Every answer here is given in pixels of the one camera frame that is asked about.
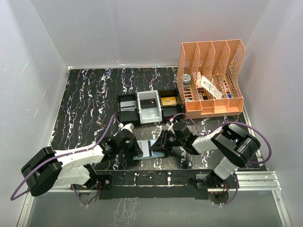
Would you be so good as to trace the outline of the green card holder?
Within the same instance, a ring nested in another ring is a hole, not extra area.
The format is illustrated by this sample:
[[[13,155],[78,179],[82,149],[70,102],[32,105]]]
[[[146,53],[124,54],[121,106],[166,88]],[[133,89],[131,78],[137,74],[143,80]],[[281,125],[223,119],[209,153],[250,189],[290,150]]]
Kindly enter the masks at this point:
[[[143,154],[134,156],[133,160],[146,160],[153,158],[163,158],[165,154],[160,151],[153,151],[151,146],[156,142],[156,140],[139,140],[138,145]]]

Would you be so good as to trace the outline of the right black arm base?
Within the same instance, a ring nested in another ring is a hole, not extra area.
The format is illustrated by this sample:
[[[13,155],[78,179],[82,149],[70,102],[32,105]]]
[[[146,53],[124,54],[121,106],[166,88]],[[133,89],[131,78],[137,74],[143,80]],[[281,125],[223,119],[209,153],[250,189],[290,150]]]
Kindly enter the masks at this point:
[[[197,189],[218,189],[226,192],[230,189],[239,188],[236,175],[230,175],[225,180],[222,180],[212,174],[196,174],[194,178],[190,178],[190,182]]]

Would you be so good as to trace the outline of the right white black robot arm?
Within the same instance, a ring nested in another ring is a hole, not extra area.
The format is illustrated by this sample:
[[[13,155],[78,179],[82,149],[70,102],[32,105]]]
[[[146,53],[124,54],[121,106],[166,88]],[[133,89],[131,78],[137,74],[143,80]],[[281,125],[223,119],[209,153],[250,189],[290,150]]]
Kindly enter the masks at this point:
[[[207,136],[198,136],[184,122],[177,122],[172,125],[171,130],[161,132],[151,145],[151,150],[170,152],[173,147],[182,147],[191,155],[219,150],[224,158],[204,179],[195,181],[209,187],[221,188],[227,184],[230,175],[250,162],[260,148],[260,142],[235,123],[220,126]]]

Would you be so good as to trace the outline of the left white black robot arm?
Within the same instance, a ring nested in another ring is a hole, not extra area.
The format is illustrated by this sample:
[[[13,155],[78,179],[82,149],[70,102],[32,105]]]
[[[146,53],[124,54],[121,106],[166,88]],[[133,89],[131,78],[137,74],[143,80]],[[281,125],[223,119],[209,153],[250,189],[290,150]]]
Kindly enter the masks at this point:
[[[70,150],[45,147],[38,151],[21,169],[32,196],[40,196],[56,186],[67,184],[94,188],[98,177],[91,164],[114,159],[122,154],[127,159],[143,155],[136,137],[130,129],[122,129],[115,136],[100,142]]]

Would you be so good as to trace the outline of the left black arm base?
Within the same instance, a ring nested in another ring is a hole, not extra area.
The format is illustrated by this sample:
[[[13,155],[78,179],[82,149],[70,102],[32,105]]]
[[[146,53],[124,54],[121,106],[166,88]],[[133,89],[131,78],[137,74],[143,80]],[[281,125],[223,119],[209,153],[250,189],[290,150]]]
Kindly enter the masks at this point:
[[[87,189],[110,190],[113,186],[112,175],[96,175],[81,185]]]

